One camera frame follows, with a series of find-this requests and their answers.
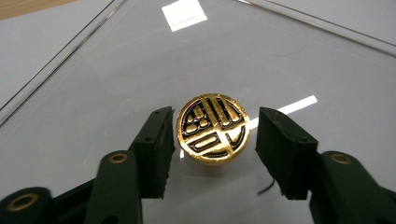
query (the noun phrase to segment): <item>black cable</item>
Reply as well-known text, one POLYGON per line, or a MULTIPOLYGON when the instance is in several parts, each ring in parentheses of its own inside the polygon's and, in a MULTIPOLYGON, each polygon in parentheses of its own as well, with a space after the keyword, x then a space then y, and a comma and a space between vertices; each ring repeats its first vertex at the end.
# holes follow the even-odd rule
POLYGON ((260 190, 257 194, 258 194, 259 196, 262 195, 262 194, 264 194, 264 193, 265 193, 266 191, 268 191, 271 187, 273 187, 274 184, 275 184, 275 180, 273 179, 273 181, 271 182, 271 184, 270 184, 267 188, 260 190))

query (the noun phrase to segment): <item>brass screw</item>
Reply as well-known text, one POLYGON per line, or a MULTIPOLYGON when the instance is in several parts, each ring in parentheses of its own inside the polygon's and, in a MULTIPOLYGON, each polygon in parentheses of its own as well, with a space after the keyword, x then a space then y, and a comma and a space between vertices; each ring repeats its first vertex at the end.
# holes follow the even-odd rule
POLYGON ((339 153, 334 153, 330 156, 330 158, 332 158, 333 161, 344 164, 344 165, 349 165, 350 163, 352 163, 352 160, 342 154, 339 153))
POLYGON ((23 194, 22 196, 12 200, 12 202, 7 205, 7 210, 10 212, 21 211, 34 204, 37 199, 38 195, 35 193, 23 194))
POLYGON ((115 155, 112 155, 108 160, 111 163, 117 164, 117 163, 122 163, 128 159, 128 155, 124 153, 118 153, 115 155))

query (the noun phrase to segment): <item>transparent acrylic sheet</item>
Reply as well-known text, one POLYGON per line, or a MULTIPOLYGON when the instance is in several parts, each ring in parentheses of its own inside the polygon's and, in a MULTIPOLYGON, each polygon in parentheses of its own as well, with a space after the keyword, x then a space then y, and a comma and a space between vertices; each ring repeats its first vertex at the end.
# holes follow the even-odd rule
MULTIPOLYGON (((351 39, 353 41, 362 43, 364 45, 367 45, 371 48, 374 49, 379 49, 381 51, 384 51, 388 54, 391 54, 393 56, 396 56, 396 35, 391 34, 390 32, 396 30, 396 25, 394 22, 396 20, 396 11, 392 11, 394 8, 396 8, 395 4, 391 1, 366 1, 364 3, 361 3, 359 1, 356 1, 356 4, 358 5, 368 5, 364 7, 364 9, 367 9, 367 11, 363 11, 361 13, 355 13, 353 11, 352 7, 349 8, 344 8, 345 11, 342 11, 344 13, 344 16, 337 15, 337 11, 332 12, 332 7, 327 6, 328 4, 324 4, 322 8, 318 8, 317 6, 317 11, 314 10, 316 13, 315 15, 310 14, 312 13, 313 9, 310 7, 306 7, 303 2, 288 2, 288 1, 267 1, 267 0, 241 0, 241 2, 246 2, 248 4, 254 4, 259 7, 264 7, 266 9, 272 10, 276 13, 280 13, 282 15, 294 18, 299 21, 306 22, 308 24, 317 26, 320 29, 332 32, 336 35, 343 36, 345 38, 351 39), (380 13, 374 13, 370 12, 372 10, 370 8, 370 4, 384 4, 387 6, 387 4, 391 7, 386 12, 382 12, 385 14, 380 14, 380 13), (326 17, 328 19, 324 19, 321 15, 320 12, 326 11, 326 17), (366 28, 363 29, 364 24, 363 21, 367 21, 365 18, 369 15, 375 15, 375 17, 379 21, 385 21, 383 23, 380 23, 379 25, 371 25, 371 28, 366 28), (379 33, 387 33, 385 38, 381 34, 376 34, 375 32, 379 33)), ((332 3, 331 1, 329 2, 330 6, 335 5, 336 3, 332 3)))
POLYGON ((0 110, 111 1, 73 1, 0 21, 0 110))
POLYGON ((40 85, 52 75, 52 73, 81 46, 90 35, 94 33, 125 0, 113 0, 109 2, 83 29, 78 32, 66 45, 56 53, 34 76, 27 78, 28 80, 19 90, 15 90, 15 94, 7 99, 7 102, 0 105, 0 127, 11 116, 26 99, 40 85))
POLYGON ((278 185, 257 194, 272 182, 254 151, 259 107, 396 190, 394 74, 394 57, 261 7, 128 0, 1 127, 0 198, 32 186, 62 194, 127 149, 150 112, 171 105, 176 122, 194 96, 219 92, 252 120, 247 148, 207 166, 175 139, 164 199, 143 200, 145 223, 312 223, 308 201, 287 201, 278 185))

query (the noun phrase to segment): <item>gold screw head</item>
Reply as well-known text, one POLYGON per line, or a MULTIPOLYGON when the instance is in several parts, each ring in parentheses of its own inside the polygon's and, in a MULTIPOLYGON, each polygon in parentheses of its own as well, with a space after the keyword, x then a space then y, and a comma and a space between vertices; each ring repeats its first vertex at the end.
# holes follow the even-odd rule
POLYGON ((19 212, 27 207, 30 207, 38 200, 38 195, 35 193, 26 193, 22 196, 12 200, 7 205, 7 210, 10 212, 19 212))
POLYGON ((190 100, 177 117, 177 140, 194 159, 222 164, 235 158, 248 143, 249 118, 232 98, 207 93, 190 100))

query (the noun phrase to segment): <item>gold coin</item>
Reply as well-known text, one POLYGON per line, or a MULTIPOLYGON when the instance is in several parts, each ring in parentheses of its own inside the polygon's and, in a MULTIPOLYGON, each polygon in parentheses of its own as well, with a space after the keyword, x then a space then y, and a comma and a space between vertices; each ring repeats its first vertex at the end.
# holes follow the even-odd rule
POLYGON ((184 151, 211 164, 232 160, 247 145, 248 114, 235 100, 218 93, 199 95, 177 117, 177 139, 184 151))

